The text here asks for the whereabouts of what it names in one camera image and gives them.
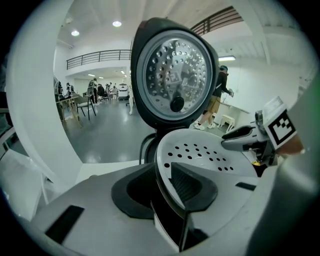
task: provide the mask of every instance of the black rectangular slot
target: black rectangular slot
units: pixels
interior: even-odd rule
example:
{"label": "black rectangular slot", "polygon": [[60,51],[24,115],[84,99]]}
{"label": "black rectangular slot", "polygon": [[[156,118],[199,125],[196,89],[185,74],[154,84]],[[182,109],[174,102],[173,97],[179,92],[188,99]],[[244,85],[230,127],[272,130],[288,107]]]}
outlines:
{"label": "black rectangular slot", "polygon": [[82,207],[69,206],[51,227],[49,227],[45,234],[58,244],[62,244],[83,211],[84,208]]}
{"label": "black rectangular slot", "polygon": [[239,182],[235,186],[239,187],[239,188],[242,188],[242,189],[245,189],[245,190],[251,190],[251,191],[254,191],[255,188],[256,188],[255,185],[247,184],[247,183],[244,183],[244,182]]}

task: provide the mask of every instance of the white stool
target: white stool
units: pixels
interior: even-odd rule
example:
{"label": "white stool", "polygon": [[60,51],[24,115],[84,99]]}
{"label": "white stool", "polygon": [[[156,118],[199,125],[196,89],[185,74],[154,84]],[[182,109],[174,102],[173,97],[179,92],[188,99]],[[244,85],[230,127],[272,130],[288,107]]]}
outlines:
{"label": "white stool", "polygon": [[230,132],[231,129],[233,129],[235,127],[236,120],[231,116],[223,114],[218,127],[223,126],[225,124],[225,122],[227,122],[229,124],[228,129],[226,129],[226,132],[228,133],[228,132]]}

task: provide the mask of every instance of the perforated steam plate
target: perforated steam plate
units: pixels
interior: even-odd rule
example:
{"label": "perforated steam plate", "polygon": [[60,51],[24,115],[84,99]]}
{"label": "perforated steam plate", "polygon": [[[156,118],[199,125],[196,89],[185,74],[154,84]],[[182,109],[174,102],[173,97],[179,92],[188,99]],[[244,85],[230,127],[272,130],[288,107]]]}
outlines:
{"label": "perforated steam plate", "polygon": [[240,176],[257,177],[257,173],[242,152],[226,150],[222,138],[209,132],[193,129],[178,129],[168,133],[160,141],[156,161],[161,178],[177,203],[182,207],[171,178],[171,163],[185,163]]}

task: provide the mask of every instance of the khaki shorts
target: khaki shorts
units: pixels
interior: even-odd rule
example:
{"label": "khaki shorts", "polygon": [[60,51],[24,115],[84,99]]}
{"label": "khaki shorts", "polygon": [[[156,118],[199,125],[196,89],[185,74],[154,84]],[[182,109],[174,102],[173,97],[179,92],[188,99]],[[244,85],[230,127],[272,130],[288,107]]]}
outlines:
{"label": "khaki shorts", "polygon": [[217,96],[211,96],[208,106],[206,107],[206,111],[210,113],[217,113],[220,107],[221,98]]}

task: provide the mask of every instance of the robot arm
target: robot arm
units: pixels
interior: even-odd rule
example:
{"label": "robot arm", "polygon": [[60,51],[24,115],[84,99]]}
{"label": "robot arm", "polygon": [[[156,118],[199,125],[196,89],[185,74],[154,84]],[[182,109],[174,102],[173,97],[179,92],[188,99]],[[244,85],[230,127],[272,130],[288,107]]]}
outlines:
{"label": "robot arm", "polygon": [[221,145],[227,150],[256,153],[260,163],[270,165],[276,150],[297,134],[280,97],[269,101],[255,113],[255,121],[222,136]]}

